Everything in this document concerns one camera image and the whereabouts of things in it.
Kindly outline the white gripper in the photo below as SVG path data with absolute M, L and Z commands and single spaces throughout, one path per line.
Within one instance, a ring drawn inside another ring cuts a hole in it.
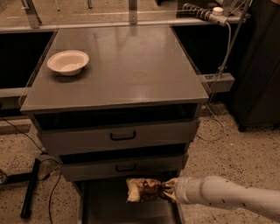
M 164 196 L 171 202 L 180 204 L 201 204 L 203 198 L 200 192 L 201 178 L 171 178 L 163 183 L 164 187 L 174 187 L 174 192 L 163 191 Z

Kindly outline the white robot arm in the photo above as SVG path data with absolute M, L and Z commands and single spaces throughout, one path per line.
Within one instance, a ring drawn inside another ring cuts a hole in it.
M 280 222 L 280 192 L 238 185 L 220 176 L 172 178 L 164 183 L 164 194 L 179 204 L 217 208 L 243 208 Z

